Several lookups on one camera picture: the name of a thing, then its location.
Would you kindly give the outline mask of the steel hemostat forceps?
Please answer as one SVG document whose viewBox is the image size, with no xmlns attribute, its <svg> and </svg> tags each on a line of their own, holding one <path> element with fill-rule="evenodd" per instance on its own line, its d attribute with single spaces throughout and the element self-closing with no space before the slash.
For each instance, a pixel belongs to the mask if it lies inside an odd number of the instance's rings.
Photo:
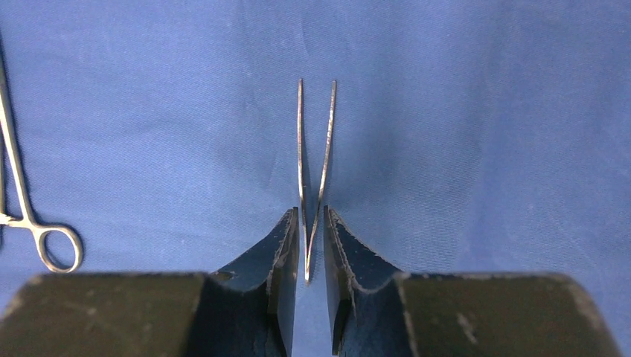
<svg viewBox="0 0 631 357">
<path fill-rule="evenodd" d="M 30 231 L 37 254 L 49 271 L 67 274 L 78 270 L 83 262 L 84 253 L 83 243 L 78 233 L 67 225 L 38 222 L 33 212 L 16 138 L 13 122 L 13 108 L 4 63 L 1 64 L 1 154 L 7 154 L 21 211 L 20 217 L 11 216 L 6 212 L 4 166 L 1 166 L 1 225 Z M 53 233 L 62 234 L 70 241 L 74 251 L 72 264 L 63 265 L 51 256 L 46 245 L 46 239 L 49 234 Z"/>
</svg>

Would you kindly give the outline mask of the blue surgical wrap cloth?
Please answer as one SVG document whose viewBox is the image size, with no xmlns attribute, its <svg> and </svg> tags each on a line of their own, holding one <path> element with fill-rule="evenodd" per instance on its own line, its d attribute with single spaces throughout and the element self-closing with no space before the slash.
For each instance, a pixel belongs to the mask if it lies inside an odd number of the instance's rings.
<svg viewBox="0 0 631 357">
<path fill-rule="evenodd" d="M 408 271 L 560 271 L 630 354 L 628 1 L 3 1 L 34 210 L 83 271 L 213 271 L 326 202 Z"/>
</svg>

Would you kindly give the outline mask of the steel tweezers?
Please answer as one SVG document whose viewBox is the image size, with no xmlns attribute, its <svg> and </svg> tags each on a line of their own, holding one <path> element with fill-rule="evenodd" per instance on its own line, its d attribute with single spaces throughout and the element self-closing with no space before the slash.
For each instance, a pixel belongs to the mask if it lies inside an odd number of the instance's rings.
<svg viewBox="0 0 631 357">
<path fill-rule="evenodd" d="M 298 79 L 297 85 L 297 116 L 296 116 L 296 144 L 298 168 L 298 197 L 299 213 L 301 215 L 301 238 L 304 252 L 304 283 L 309 285 L 312 280 L 313 251 L 319 224 L 319 215 L 324 206 L 330 157 L 333 146 L 333 133 L 336 113 L 337 82 L 333 81 L 330 91 L 330 105 L 328 109 L 327 131 L 322 160 L 321 174 L 318 184 L 311 182 L 308 172 L 306 132 L 304 121 L 304 80 Z"/>
</svg>

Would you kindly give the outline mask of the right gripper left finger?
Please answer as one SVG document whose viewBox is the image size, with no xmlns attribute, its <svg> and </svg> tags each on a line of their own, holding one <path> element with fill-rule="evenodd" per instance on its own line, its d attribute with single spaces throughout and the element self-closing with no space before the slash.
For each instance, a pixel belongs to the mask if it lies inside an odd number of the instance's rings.
<svg viewBox="0 0 631 357">
<path fill-rule="evenodd" d="M 3 356 L 290 356 L 298 211 L 214 272 L 41 274 L 1 318 Z"/>
</svg>

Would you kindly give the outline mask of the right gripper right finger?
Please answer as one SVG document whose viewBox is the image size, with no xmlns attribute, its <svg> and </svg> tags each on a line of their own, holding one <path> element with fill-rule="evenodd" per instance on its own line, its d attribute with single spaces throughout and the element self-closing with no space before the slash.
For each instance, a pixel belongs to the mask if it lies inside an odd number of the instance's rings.
<svg viewBox="0 0 631 357">
<path fill-rule="evenodd" d="M 410 273 L 324 209 L 335 356 L 619 356 L 588 292 L 558 273 Z"/>
</svg>

